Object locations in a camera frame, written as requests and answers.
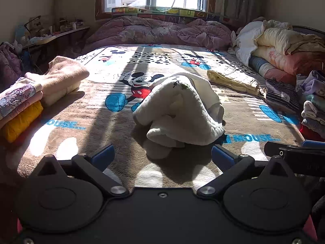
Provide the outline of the white quilted baby garment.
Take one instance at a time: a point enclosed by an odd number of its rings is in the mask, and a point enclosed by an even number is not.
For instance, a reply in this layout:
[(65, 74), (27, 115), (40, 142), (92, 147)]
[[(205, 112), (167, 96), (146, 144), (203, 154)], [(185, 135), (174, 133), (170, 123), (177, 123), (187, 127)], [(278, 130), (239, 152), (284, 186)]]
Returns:
[(216, 141), (225, 133), (224, 112), (207, 79), (182, 72), (155, 82), (133, 119), (137, 125), (149, 128), (143, 143), (147, 156), (163, 159), (173, 148)]

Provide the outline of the pile of mixed clothes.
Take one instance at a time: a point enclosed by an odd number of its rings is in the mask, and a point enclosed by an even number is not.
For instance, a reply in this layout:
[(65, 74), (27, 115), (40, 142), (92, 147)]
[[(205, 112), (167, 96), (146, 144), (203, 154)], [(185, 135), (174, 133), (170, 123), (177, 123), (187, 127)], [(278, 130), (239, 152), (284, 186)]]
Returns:
[(302, 104), (301, 134), (305, 139), (324, 142), (324, 71), (297, 75), (296, 92)]

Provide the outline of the Mickey Mouse fleece blanket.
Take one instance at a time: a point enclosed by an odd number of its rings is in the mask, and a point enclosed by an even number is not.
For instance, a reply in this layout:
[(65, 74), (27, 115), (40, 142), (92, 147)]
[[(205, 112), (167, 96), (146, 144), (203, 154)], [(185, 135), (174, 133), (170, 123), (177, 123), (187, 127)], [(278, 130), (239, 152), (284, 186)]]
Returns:
[(133, 94), (132, 76), (144, 73), (151, 84), (158, 74), (247, 68), (227, 52), (177, 45), (119, 45), (80, 56), (89, 71), (78, 90), (43, 110), (14, 143), (1, 140), (1, 183), (20, 185), (44, 155), (70, 159), (112, 144), (115, 159), (105, 170), (128, 188), (190, 187), (194, 190), (221, 174), (211, 161), (211, 146), (186, 144), (162, 148), (135, 124), (133, 109), (143, 99)]

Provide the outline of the navy striped garment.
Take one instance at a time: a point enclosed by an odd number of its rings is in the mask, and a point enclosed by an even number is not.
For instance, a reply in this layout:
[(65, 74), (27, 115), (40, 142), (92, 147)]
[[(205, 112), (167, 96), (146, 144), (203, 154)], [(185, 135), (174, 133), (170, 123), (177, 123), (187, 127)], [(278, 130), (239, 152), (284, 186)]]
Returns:
[(267, 103), (285, 107), (287, 110), (299, 112), (300, 102), (295, 88), (291, 84), (279, 82), (275, 78), (266, 79), (266, 95)]

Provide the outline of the folded yellow garment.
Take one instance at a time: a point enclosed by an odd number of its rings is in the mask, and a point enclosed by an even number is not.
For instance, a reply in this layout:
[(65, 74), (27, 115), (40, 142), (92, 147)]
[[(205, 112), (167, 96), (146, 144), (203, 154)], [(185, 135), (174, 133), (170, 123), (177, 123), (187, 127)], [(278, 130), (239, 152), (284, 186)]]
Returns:
[(13, 143), (41, 115), (42, 111), (40, 101), (33, 103), (2, 127), (2, 136), (8, 143)]

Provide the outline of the folded cream quilted cloth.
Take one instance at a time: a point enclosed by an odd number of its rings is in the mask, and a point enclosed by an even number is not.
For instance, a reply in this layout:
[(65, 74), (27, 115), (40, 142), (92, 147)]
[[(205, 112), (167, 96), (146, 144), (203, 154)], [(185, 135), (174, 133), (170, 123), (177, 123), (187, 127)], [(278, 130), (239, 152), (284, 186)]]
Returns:
[(228, 88), (238, 92), (254, 96), (264, 94), (265, 87), (262, 87), (257, 79), (246, 75), (243, 72), (236, 71), (227, 75), (210, 69), (207, 71), (207, 76), (211, 82), (227, 86)]

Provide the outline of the folded pink fleece garment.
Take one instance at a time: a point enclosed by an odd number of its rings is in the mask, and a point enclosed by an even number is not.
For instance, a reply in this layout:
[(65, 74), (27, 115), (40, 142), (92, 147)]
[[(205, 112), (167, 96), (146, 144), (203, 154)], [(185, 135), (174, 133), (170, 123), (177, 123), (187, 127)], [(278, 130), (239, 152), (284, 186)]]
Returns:
[(24, 77), (41, 84), (41, 103), (49, 107), (59, 99), (79, 88), (81, 81), (89, 76), (87, 69), (78, 61), (56, 56), (44, 75), (26, 72)]

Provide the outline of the purple cream sweatshirt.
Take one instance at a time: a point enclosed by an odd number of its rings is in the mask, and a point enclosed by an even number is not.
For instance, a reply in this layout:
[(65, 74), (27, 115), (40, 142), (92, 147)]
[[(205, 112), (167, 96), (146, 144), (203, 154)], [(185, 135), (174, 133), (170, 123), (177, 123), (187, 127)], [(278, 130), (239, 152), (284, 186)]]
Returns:
[(43, 97), (42, 85), (28, 78), (20, 77), (1, 93), (1, 128)]

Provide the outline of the purple jacket at bedside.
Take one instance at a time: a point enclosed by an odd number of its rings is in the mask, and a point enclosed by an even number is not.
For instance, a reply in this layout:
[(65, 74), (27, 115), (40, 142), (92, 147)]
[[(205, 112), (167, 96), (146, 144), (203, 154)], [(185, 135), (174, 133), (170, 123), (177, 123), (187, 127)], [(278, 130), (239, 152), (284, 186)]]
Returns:
[(1, 45), (0, 54), (1, 85), (8, 88), (22, 75), (21, 60), (7, 44)]

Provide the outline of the white crumpled sheet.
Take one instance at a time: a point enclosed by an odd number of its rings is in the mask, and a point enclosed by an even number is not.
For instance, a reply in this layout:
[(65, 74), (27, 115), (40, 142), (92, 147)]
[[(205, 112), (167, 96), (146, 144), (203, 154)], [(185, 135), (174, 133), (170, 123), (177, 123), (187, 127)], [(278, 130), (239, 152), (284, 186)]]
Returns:
[(241, 29), (238, 35), (235, 32), (231, 33), (232, 44), (227, 52), (235, 55), (241, 63), (248, 67), (251, 54), (258, 48), (257, 39), (269, 28), (292, 30), (292, 25), (276, 20), (250, 22)]

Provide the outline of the cluttered side table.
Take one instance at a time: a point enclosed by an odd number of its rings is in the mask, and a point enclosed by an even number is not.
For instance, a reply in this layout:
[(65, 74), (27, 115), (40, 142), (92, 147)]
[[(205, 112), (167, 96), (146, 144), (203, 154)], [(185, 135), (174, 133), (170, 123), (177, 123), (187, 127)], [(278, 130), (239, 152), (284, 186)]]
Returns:
[(68, 51), (84, 46), (85, 36), (90, 27), (85, 26), (81, 20), (69, 22), (59, 19), (60, 31), (40, 38), (33, 37), (18, 54), (26, 65), (40, 66), (55, 56), (64, 56)]

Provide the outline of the purple crumpled quilt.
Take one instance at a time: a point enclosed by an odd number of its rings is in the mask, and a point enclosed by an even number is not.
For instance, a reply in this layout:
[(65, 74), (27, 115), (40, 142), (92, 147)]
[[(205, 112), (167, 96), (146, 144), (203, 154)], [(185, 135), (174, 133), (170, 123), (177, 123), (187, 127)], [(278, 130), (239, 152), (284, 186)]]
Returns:
[(137, 16), (121, 16), (103, 24), (90, 36), (83, 52), (121, 44), (169, 44), (227, 50), (232, 45), (231, 30), (216, 21), (196, 19), (177, 24)]

